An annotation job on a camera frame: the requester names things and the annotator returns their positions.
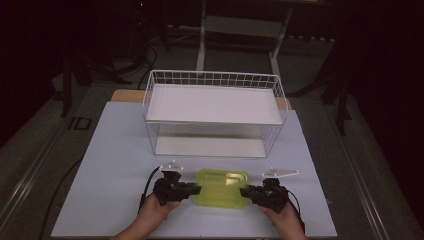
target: dark floor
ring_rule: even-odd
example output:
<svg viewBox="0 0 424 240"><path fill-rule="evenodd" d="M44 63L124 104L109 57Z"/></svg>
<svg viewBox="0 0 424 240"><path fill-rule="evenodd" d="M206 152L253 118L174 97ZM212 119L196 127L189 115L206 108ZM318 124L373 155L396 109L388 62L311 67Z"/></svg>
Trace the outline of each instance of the dark floor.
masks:
<svg viewBox="0 0 424 240"><path fill-rule="evenodd" d="M172 36L178 39L190 31L193 30L176 32ZM194 70L198 49L192 43L198 38L196 34L193 37L174 43L170 51L160 43L152 44L157 51L155 67ZM311 83L331 47L331 42L319 40L286 40L278 57L285 92ZM153 59L153 55L150 51L149 59ZM271 72L266 52L229 51L217 46L210 46L206 51L205 70ZM59 118L60 102L48 101L1 149L0 206L8 203L15 185L35 159L44 158L45 164L34 178L36 181L30 186L32 190L26 200L16 207L16 216L10 218L10 225L2 223L7 231L0 238L37 239L44 228L44 239L50 239L49 233L77 168L70 172L54 195L56 187L68 169L84 155L104 104L114 90L136 88L144 71L145 68L125 77L134 82L131 86L117 85L99 77L89 88L76 87L74 108L68 118ZM323 88L319 88L299 98L290 98L290 101L299 116L329 202L339 235L335 239L424 239L354 97L348 99L347 109L352 119L345 122L347 135L343 137L335 127L335 105L323 105L319 100L322 92ZM85 131L67 130L73 116L91 118L93 123ZM51 139L55 132L57 137ZM49 141L54 142L51 148L45 145ZM45 155L39 155L41 150L45 150Z"/></svg>

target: yellow container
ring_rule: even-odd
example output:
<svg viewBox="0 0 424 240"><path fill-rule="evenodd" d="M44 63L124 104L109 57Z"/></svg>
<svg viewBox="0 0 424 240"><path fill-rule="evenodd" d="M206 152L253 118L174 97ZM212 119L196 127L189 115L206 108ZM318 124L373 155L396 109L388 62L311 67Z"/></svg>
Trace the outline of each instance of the yellow container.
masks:
<svg viewBox="0 0 424 240"><path fill-rule="evenodd" d="M247 187L248 174L243 171L201 169L196 183L202 186L195 202L200 206L218 208L243 208L247 199L240 195L240 188Z"/></svg>

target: person's hand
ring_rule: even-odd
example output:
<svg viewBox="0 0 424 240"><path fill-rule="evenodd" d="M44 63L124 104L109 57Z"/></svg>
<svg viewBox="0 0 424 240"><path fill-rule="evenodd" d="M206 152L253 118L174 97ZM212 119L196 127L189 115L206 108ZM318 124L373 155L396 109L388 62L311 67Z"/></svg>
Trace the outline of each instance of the person's hand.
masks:
<svg viewBox="0 0 424 240"><path fill-rule="evenodd" d="M290 203L286 203L286 206L280 213L276 213L272 209L264 207L259 207L259 209L271 220L272 225L277 229L278 234L284 240L307 239L297 219L297 212Z"/></svg>
<svg viewBox="0 0 424 240"><path fill-rule="evenodd" d="M180 202L170 202L164 206L160 206L157 196L155 194L150 195L144 201L134 222L112 239L146 239L168 218L168 214L179 205Z"/></svg>

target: dark background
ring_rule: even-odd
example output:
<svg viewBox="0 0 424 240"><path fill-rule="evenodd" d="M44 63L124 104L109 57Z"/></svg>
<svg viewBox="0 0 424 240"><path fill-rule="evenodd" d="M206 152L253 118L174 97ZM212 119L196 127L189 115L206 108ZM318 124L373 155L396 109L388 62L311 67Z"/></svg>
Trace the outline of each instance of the dark background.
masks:
<svg viewBox="0 0 424 240"><path fill-rule="evenodd" d="M71 28L76 37L73 41L81 38L81 46L99 62L122 57L129 48L131 1L119 2L119 8L110 8L117 1L84 1L80 6L84 11L77 11L80 25ZM168 23L199 26L199 2L169 1ZM292 6L295 11L288 35L303 36L306 41L311 37L337 39L331 54L335 57L328 61L345 64L344 72L351 76L349 91L423 227L423 3L333 1ZM69 23L71 8L66 1L0 1L0 146L53 96L51 79L62 72L62 59L69 50L69 32L63 31L63 25ZM121 16L123 20L99 22L99 11L114 16L109 19ZM212 6L212 11L246 14L238 1L225 9ZM274 16L265 10L256 12ZM108 38L117 35L126 38Z"/></svg>

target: table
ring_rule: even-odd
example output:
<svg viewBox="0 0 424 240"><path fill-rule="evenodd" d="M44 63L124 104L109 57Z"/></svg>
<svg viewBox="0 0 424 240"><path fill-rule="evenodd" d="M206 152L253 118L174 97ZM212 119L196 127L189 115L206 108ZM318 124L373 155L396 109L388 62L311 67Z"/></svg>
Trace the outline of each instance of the table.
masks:
<svg viewBox="0 0 424 240"><path fill-rule="evenodd" d="M261 184L260 174L271 166L299 170L299 175L282 183L299 199L307 235L337 235L295 111L289 111L282 134L267 159L171 158L152 153L139 103L142 94L119 90L107 103L53 237L115 235L135 218L150 172L172 159L184 167L181 181L185 182L193 181L202 168L247 171L252 185ZM242 210L205 208L189 199L151 237L274 238L278 234L253 204Z"/></svg>

